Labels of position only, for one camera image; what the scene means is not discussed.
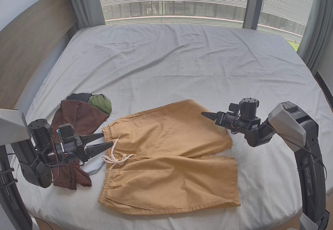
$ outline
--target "white drawstring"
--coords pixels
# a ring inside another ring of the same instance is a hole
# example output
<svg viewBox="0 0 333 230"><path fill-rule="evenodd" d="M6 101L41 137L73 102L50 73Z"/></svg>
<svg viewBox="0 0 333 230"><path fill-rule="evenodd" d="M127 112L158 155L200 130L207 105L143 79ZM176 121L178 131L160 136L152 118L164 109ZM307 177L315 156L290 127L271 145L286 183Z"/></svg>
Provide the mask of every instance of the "white drawstring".
<svg viewBox="0 0 333 230"><path fill-rule="evenodd" d="M111 165L111 167L109 168L109 170L111 170L113 167L115 167L117 164L118 165L123 165L124 164L124 162L129 158L129 157L131 157L131 156L133 156L133 154L130 154L130 155L126 155L126 154L124 154L123 155L123 158L121 159L121 160L117 160L115 157L114 157L114 155L113 155L113 150L114 150L114 148L115 148L115 146L117 145L117 142L118 142L118 140L119 140L119 138L120 138L120 135L119 135L119 137L116 139L116 141L114 142L114 144L113 144L113 146L112 146L112 149L111 149L111 158L110 157L108 157L108 156L106 156L106 155L103 155L102 156L102 160L103 161L105 161L105 162L107 162L107 163L112 163L112 165Z"/></svg>

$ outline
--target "bed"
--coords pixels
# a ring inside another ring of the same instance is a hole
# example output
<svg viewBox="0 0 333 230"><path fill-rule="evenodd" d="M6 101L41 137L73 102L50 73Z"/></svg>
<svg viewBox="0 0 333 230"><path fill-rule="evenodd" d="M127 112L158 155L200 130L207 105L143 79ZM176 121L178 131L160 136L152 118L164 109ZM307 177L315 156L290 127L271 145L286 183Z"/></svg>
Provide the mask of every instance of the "bed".
<svg viewBox="0 0 333 230"><path fill-rule="evenodd" d="M183 99L211 111L255 97L266 119L279 102L299 105L319 124L327 168L326 192L333 190L333 113L312 74L282 36L255 30L194 24L98 26L78 31L44 79L29 108L30 122L51 122L71 93L103 93L112 113L103 125L134 112ZM106 165L91 174L92 187L76 191L29 184L14 158L22 199L33 216L64 229L271 229L297 217L302 199L293 152L275 135L252 148L243 135L222 155L238 163L241 206L191 213L131 216L97 202ZM90 171L93 162L84 167Z"/></svg>

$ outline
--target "wooden headboard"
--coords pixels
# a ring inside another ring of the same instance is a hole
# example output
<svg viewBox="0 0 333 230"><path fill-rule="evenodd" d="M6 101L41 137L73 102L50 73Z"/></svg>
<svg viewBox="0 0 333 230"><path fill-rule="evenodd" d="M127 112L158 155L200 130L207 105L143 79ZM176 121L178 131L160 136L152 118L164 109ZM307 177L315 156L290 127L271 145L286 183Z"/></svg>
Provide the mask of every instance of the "wooden headboard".
<svg viewBox="0 0 333 230"><path fill-rule="evenodd" d="M14 108L33 72L76 21L71 0L39 0L0 32L0 108Z"/></svg>

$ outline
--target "tan shorts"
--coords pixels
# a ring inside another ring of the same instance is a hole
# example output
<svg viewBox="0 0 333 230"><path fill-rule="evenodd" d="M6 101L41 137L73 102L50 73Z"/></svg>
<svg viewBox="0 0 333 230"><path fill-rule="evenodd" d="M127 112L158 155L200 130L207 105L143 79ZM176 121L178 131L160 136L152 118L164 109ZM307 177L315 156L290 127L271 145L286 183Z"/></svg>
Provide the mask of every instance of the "tan shorts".
<svg viewBox="0 0 333 230"><path fill-rule="evenodd" d="M240 206L237 162L213 155L232 146L225 128L187 99L119 118L103 128L114 156L133 154L106 174L98 202L127 214ZM110 157L111 149L106 151Z"/></svg>

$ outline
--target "black baseboard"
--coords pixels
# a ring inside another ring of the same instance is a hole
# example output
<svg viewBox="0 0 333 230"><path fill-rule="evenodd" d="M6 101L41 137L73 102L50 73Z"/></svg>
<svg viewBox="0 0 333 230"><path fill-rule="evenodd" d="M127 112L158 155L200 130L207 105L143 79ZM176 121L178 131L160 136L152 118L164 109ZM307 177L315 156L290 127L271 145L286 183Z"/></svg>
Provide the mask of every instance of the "black baseboard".
<svg viewBox="0 0 333 230"><path fill-rule="evenodd" d="M318 73L318 71L314 77L316 78L316 80L318 81L319 85L321 86L323 92L325 93L328 102L331 104L331 107L333 107L333 96L332 96L330 90L328 89L326 83L324 82L323 78Z"/></svg>

